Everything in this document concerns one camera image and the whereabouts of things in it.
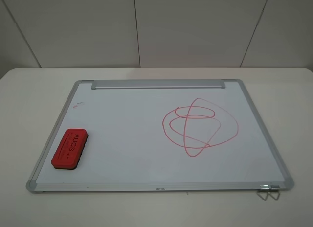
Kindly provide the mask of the red whiteboard eraser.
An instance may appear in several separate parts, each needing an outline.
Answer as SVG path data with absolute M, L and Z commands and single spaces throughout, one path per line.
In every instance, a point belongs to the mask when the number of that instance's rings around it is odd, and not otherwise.
M 51 165 L 59 170 L 76 169 L 88 137 L 85 129 L 67 129 L 52 157 Z

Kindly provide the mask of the grey whiteboard marker tray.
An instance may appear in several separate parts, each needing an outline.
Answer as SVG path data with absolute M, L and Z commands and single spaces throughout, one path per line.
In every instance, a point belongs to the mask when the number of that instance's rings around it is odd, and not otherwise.
M 220 79 L 160 79 L 160 80 L 95 80 L 91 87 L 101 89 L 225 89 Z

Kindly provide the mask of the metal binder clip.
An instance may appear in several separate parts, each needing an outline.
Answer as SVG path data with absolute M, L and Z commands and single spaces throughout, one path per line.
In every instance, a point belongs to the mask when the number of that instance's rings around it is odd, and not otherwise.
M 260 189 L 256 192 L 257 196 L 263 201 L 266 201 L 269 197 L 277 201 L 280 198 L 280 186 L 278 185 L 261 185 Z

